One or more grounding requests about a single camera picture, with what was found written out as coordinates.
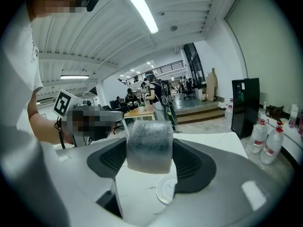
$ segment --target black backpack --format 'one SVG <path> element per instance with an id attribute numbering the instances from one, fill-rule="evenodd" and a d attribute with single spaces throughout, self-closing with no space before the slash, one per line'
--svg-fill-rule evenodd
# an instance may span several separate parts
<path id="1" fill-rule="evenodd" d="M 168 85 L 162 83 L 162 85 L 158 82 L 155 82 L 157 85 L 161 86 L 161 99 L 159 99 L 157 97 L 157 95 L 155 95 L 157 97 L 157 99 L 160 101 L 160 103 L 163 106 L 169 106 L 169 104 L 171 103 L 171 100 L 169 98 L 169 87 Z"/>

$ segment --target railing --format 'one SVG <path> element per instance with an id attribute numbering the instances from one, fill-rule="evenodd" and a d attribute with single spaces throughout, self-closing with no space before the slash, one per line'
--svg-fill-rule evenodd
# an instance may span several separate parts
<path id="1" fill-rule="evenodd" d="M 171 64 L 167 64 L 167 65 L 164 65 L 164 66 L 153 68 L 152 71 L 155 75 L 159 75 L 159 74 L 169 72 L 169 71 L 172 71 L 172 70 L 181 69 L 183 67 L 184 67 L 183 61 L 177 61 L 177 62 L 174 62 L 174 63 L 171 63 Z M 139 81 L 144 81 L 145 72 L 143 72 L 141 74 L 138 74 L 137 76 L 138 76 Z M 133 83 L 135 83 L 134 82 L 134 77 L 129 78 L 128 80 L 126 80 L 127 85 L 131 85 Z"/>

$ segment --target desk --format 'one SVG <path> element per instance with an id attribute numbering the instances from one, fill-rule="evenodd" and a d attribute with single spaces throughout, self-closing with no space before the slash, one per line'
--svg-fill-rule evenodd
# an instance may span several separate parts
<path id="1" fill-rule="evenodd" d="M 234 132 L 218 134 L 174 134 L 175 139 L 188 140 L 226 150 L 247 158 L 244 148 Z M 170 173 L 177 178 L 172 161 Z M 123 212 L 123 219 L 136 226 L 145 226 L 166 208 L 156 194 L 158 182 L 166 174 L 145 174 L 127 168 L 125 161 L 116 176 L 117 191 Z"/>
<path id="2" fill-rule="evenodd" d="M 145 105 L 144 107 L 138 107 L 138 108 L 131 110 L 130 112 L 124 114 L 124 119 L 122 120 L 122 123 L 126 130 L 127 136 L 129 136 L 129 130 L 126 125 L 125 119 L 141 118 L 141 120 L 142 120 L 142 117 L 148 117 L 148 116 L 151 116 L 152 120 L 156 120 L 155 119 L 155 109 L 152 105 Z"/>

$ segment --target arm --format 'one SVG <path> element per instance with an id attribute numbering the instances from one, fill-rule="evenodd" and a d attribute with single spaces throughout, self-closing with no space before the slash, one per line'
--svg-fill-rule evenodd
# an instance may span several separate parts
<path id="1" fill-rule="evenodd" d="M 33 92 L 32 98 L 27 107 L 28 119 L 33 132 L 39 141 L 49 142 L 51 144 L 60 144 L 58 130 L 54 127 L 56 120 L 48 120 L 39 114 L 37 108 L 36 92 Z M 65 143 L 73 144 L 71 135 L 65 128 L 62 128 L 63 139 Z"/>
<path id="2" fill-rule="evenodd" d="M 127 104 L 127 103 L 129 103 L 129 101 L 128 101 L 128 98 L 127 98 L 127 95 L 126 95 L 126 97 L 125 97 L 125 103 Z"/>
<path id="3" fill-rule="evenodd" d="M 151 89 L 151 95 L 145 97 L 145 99 L 147 99 L 147 100 L 154 100 L 155 99 L 155 90 Z"/>

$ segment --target bag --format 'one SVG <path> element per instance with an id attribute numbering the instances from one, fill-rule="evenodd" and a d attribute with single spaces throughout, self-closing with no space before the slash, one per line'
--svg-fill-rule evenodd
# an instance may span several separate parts
<path id="1" fill-rule="evenodd" d="M 270 105 L 266 108 L 265 114 L 267 117 L 273 118 L 275 120 L 280 120 L 282 118 L 283 108 L 284 108 L 284 106 L 275 107 L 275 106 Z"/>
<path id="2" fill-rule="evenodd" d="M 163 106 L 169 106 L 169 104 L 171 103 L 171 100 L 169 99 L 169 87 L 166 84 L 160 85 L 159 83 L 156 82 L 157 85 L 161 86 L 161 99 L 159 99 L 156 96 L 156 98 L 160 101 L 160 103 Z"/>

